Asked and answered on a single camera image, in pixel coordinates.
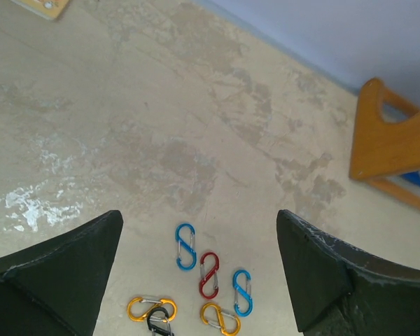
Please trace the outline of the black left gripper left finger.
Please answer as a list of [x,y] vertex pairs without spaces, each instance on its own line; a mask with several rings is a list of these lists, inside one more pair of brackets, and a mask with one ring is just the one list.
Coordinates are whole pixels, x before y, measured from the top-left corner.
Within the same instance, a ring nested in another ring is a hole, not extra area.
[[0,335],[92,335],[123,229],[119,210],[0,258]]

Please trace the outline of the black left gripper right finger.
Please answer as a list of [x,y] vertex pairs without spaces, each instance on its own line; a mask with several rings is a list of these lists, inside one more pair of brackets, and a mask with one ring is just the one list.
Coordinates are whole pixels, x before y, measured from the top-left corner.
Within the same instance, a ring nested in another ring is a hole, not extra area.
[[304,335],[420,335],[420,270],[372,255],[289,210],[276,234]]

